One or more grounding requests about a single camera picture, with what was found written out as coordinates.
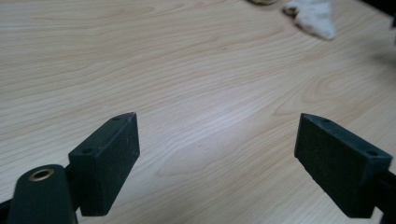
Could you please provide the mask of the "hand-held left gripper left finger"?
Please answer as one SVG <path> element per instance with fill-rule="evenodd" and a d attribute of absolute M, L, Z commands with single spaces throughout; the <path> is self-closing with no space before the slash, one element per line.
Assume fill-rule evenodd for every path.
<path fill-rule="evenodd" d="M 109 119 L 68 154 L 84 217 L 108 214 L 139 155 L 135 112 Z"/>

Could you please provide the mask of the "beige round object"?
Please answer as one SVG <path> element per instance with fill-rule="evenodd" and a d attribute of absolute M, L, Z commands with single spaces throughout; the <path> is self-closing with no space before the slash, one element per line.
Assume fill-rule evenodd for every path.
<path fill-rule="evenodd" d="M 277 2 L 278 0 L 248 0 L 248 1 L 256 5 L 269 6 Z"/>

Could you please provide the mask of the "white fluffy cloth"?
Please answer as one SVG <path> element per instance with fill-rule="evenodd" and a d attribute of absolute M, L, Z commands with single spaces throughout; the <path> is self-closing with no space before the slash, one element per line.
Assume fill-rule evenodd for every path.
<path fill-rule="evenodd" d="M 282 9 L 305 32 L 324 40 L 335 38 L 332 0 L 290 0 Z"/>

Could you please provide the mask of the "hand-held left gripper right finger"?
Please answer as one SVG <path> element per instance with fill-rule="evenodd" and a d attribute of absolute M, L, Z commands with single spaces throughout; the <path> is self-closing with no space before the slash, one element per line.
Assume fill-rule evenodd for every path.
<path fill-rule="evenodd" d="M 303 113 L 294 156 L 348 217 L 393 217 L 392 156 L 337 123 Z"/>

